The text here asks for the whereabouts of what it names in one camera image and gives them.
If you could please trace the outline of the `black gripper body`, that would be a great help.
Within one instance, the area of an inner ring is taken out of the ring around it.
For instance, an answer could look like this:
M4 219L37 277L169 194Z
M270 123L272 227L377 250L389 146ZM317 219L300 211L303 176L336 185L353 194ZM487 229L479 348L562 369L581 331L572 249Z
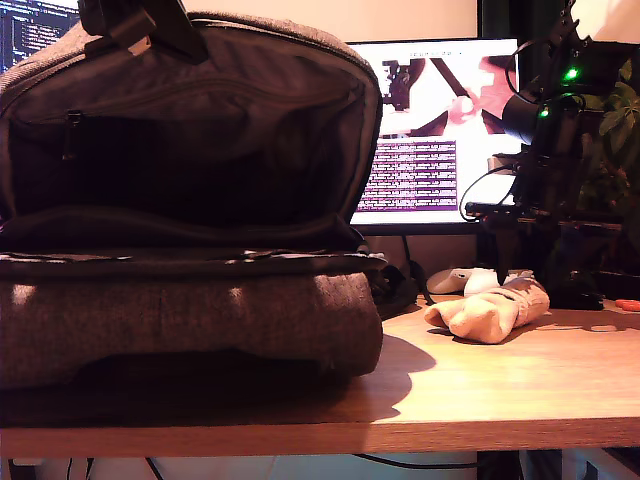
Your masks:
M537 224L544 228L567 226L620 231L623 218L616 214L587 211L577 207L579 185L576 178L560 173L543 173L537 169L508 169L514 177L507 195L512 203L465 202L464 220L479 222L488 228L508 228Z

